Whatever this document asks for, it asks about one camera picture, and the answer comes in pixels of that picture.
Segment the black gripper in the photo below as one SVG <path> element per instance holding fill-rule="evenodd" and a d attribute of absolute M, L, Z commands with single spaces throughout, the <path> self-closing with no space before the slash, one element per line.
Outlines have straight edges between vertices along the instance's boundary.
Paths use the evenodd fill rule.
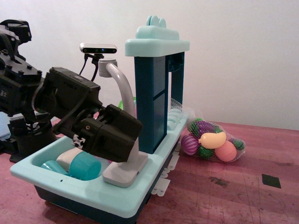
<path fill-rule="evenodd" d="M 62 67 L 52 67 L 36 91 L 36 111 L 57 117 L 54 130 L 97 157 L 127 162 L 142 123 L 124 110 L 99 101 L 100 86 Z M 95 121 L 100 112 L 101 128 Z"/>

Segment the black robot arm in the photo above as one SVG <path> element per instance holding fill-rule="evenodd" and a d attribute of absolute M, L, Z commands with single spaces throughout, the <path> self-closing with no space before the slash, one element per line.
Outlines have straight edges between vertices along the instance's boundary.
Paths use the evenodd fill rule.
<path fill-rule="evenodd" d="M 31 38 L 27 21 L 0 24 L 0 110 L 9 117 L 22 114 L 10 122 L 20 158 L 63 134 L 92 155 L 128 161 L 141 122 L 114 105 L 103 106 L 100 87 L 75 72 L 53 67 L 43 76 L 18 51 Z"/>

